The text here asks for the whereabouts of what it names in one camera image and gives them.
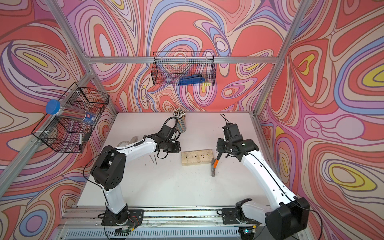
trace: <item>wire mesh basket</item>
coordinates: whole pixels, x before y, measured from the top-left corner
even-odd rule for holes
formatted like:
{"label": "wire mesh basket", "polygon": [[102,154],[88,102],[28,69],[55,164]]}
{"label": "wire mesh basket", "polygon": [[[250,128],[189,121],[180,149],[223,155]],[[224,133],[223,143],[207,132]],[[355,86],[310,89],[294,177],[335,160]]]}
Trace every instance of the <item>wire mesh basket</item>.
{"label": "wire mesh basket", "polygon": [[43,131],[35,131],[46,119],[46,114],[33,129],[32,134],[55,152],[82,153],[101,114],[109,103],[109,95],[106,93],[94,88],[83,88],[77,85],[76,87],[67,103],[93,113],[96,118],[94,124],[89,125],[70,118],[55,116]]}
{"label": "wire mesh basket", "polygon": [[153,85],[214,86],[215,53],[211,51],[153,52]]}

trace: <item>colorful patterned wall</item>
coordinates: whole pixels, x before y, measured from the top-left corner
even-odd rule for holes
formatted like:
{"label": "colorful patterned wall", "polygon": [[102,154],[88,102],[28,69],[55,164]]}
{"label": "colorful patterned wall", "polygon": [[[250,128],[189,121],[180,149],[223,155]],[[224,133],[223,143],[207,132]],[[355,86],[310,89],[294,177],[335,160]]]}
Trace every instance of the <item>colorful patterned wall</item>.
{"label": "colorful patterned wall", "polygon": [[[61,3],[89,56],[152,56],[214,51],[216,56],[277,56],[296,1],[85,0]],[[252,111],[271,64],[219,64],[214,87],[153,86],[152,65],[97,64],[116,110]]]}
{"label": "colorful patterned wall", "polygon": [[384,1],[315,3],[258,116],[323,239],[384,239]]}
{"label": "colorful patterned wall", "polygon": [[[0,1],[0,174],[30,138],[45,104],[84,75],[44,0]],[[82,167],[113,123],[106,109],[82,154],[41,146],[0,198],[0,240],[47,239],[84,185]]]}
{"label": "colorful patterned wall", "polygon": [[297,1],[60,1],[89,56],[152,56],[213,50],[217,56],[277,56]]}
{"label": "colorful patterned wall", "polygon": [[215,86],[153,86],[151,64],[95,64],[118,112],[252,111],[272,64],[228,64]]}

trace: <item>clear plastic tube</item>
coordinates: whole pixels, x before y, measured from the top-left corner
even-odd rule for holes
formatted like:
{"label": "clear plastic tube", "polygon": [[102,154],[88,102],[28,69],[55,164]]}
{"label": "clear plastic tube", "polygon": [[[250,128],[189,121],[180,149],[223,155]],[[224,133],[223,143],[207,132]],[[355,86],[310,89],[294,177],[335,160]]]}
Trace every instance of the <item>clear plastic tube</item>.
{"label": "clear plastic tube", "polygon": [[96,116],[93,113],[70,104],[61,103],[55,99],[52,99],[47,103],[45,110],[48,114],[70,118],[90,125],[93,125],[96,119]]}

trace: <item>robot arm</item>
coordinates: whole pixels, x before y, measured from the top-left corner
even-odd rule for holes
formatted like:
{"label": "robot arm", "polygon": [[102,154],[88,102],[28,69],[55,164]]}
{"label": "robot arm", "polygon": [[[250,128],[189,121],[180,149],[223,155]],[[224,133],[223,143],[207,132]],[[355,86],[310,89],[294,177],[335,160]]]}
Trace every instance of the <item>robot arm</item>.
{"label": "robot arm", "polygon": [[[166,125],[171,119],[176,120],[173,127]],[[141,141],[123,147],[106,146],[102,149],[102,154],[97,158],[91,169],[91,175],[96,183],[103,187],[103,193],[108,202],[109,212],[107,214],[114,218],[117,224],[123,224],[129,214],[120,187],[126,162],[156,151],[158,152],[157,156],[159,156],[160,150],[166,152],[167,155],[170,152],[180,152],[180,143],[176,141],[180,136],[180,132],[175,129],[176,125],[177,118],[170,117],[165,121],[158,133],[144,135]]]}
{"label": "robot arm", "polygon": [[256,178],[265,192],[269,205],[259,204],[252,199],[236,203],[235,212],[240,221],[254,219],[267,226],[276,240],[283,240],[306,228],[310,208],[305,198],[297,198],[265,162],[257,145],[243,140],[237,124],[228,122],[224,127],[225,139],[218,139],[218,159],[222,153],[236,157]]}

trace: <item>metal rail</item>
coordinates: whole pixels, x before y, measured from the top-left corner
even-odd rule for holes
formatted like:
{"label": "metal rail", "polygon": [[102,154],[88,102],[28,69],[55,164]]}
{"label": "metal rail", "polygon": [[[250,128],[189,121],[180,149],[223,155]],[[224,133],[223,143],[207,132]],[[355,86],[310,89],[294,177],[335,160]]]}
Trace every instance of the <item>metal rail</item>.
{"label": "metal rail", "polygon": [[292,44],[293,39],[295,38],[295,35],[297,33],[297,30],[300,27],[301,22],[303,21],[303,18],[305,16],[305,13],[308,9],[308,7],[312,4],[313,0],[303,0],[300,2],[299,7],[297,8],[296,14],[293,17],[291,26],[289,27],[289,30],[287,32],[287,35],[283,41],[283,44],[281,45],[279,54],[278,54],[278,61],[273,66],[268,79],[266,80],[266,83],[262,89],[262,92],[260,93],[260,96],[257,100],[255,109],[253,110],[254,114],[257,114],[257,111],[260,109],[261,104],[264,102],[265,98],[267,97],[269,91],[271,90],[272,84],[275,81],[278,72],[281,68],[281,66],[284,63],[284,59],[286,54],[288,53],[289,47]]}
{"label": "metal rail", "polygon": [[[91,79],[92,74],[87,72],[82,78],[79,80],[79,86],[86,86]],[[64,99],[63,102],[67,102],[67,100],[72,95],[69,93]],[[38,131],[44,130],[53,120],[55,116],[50,116],[45,123],[41,125]],[[17,154],[17,156],[11,161],[11,163],[4,169],[4,171],[0,175],[0,197],[4,195],[9,186],[13,183],[16,177],[23,170],[28,161],[32,158],[32,156],[36,153],[38,148],[42,142],[37,139],[35,136],[31,136],[29,141],[23,147],[23,149]]]}
{"label": "metal rail", "polygon": [[273,152],[271,152],[271,150],[268,146],[266,138],[263,134],[262,127],[260,125],[260,121],[258,120],[257,116],[254,116],[252,113],[250,113],[249,115],[251,117],[252,124],[253,124],[253,127],[255,129],[257,138],[259,139],[260,149],[262,150],[263,156],[268,161],[268,165],[272,168],[272,170],[275,172],[275,174],[281,180],[280,172],[277,171],[276,163],[273,160]]}
{"label": "metal rail", "polygon": [[[98,75],[94,72],[92,66],[88,63],[88,61],[85,59],[85,52],[83,51],[83,48],[80,46],[80,43],[73,32],[67,18],[65,17],[62,9],[60,8],[59,4],[57,3],[57,0],[45,0],[47,6],[51,10],[51,13],[55,17],[57,23],[59,24],[60,28],[63,31],[64,37],[66,40],[70,43],[70,45],[73,47],[77,57],[79,58],[80,62],[84,65],[84,68],[87,71],[90,71],[93,74],[93,83],[95,84],[96,88],[99,91],[102,91],[103,93],[107,93],[105,90],[103,84],[101,83]],[[117,112],[115,110],[115,107],[113,106],[112,101],[108,103],[109,108],[114,116],[117,115]]]}
{"label": "metal rail", "polygon": [[[89,64],[93,63],[153,63],[153,57],[85,57]],[[177,57],[161,57],[162,59],[175,59]],[[205,59],[206,57],[180,57],[182,59]],[[215,63],[272,63],[278,61],[277,57],[215,57]]]}

